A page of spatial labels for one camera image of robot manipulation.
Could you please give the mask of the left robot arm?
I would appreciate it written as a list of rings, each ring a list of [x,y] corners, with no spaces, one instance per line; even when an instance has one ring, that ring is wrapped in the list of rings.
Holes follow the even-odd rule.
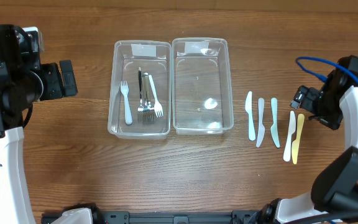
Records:
[[[22,115],[39,100],[77,94],[72,64],[34,66],[10,70],[0,63],[0,223],[35,223],[24,173]]]

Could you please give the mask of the silver metal fork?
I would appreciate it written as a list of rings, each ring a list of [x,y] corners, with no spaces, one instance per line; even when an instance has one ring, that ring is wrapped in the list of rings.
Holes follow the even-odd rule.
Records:
[[[144,103],[144,112],[143,112],[143,119],[148,123],[153,123],[155,120],[155,113],[154,107],[149,100],[149,74],[143,73],[142,74],[142,91],[143,91],[143,103]]]
[[[150,81],[148,77],[148,73],[144,73],[144,84],[145,84],[145,103],[148,109],[146,119],[148,122],[152,122],[155,119],[154,107],[151,103],[151,93],[150,93]]]

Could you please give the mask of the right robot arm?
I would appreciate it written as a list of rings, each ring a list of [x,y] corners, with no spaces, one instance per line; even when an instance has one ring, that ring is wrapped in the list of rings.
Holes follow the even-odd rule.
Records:
[[[358,223],[358,87],[339,101],[347,149],[315,179],[311,190],[277,198],[254,217],[255,223]]]

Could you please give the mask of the black handled metal fork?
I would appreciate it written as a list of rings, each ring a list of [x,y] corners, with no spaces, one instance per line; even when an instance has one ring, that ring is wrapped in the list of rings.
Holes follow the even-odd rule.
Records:
[[[144,112],[144,103],[143,103],[143,98],[142,98],[142,70],[139,67],[138,69],[138,81],[139,81],[139,107],[137,109],[137,114],[138,114],[138,121],[142,121],[143,120],[143,112]]]

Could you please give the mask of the small white plastic fork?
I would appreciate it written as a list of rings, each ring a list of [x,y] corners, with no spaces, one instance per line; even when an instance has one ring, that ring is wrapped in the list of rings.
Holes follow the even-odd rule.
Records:
[[[161,117],[163,117],[163,108],[162,108],[162,105],[159,102],[158,97],[157,97],[157,91],[156,91],[156,88],[155,88],[153,77],[152,77],[152,75],[148,75],[148,77],[149,77],[149,81],[150,81],[150,87],[152,89],[152,93],[153,93],[153,96],[154,96],[154,111],[155,111],[155,115],[156,115],[156,117],[161,118]]]

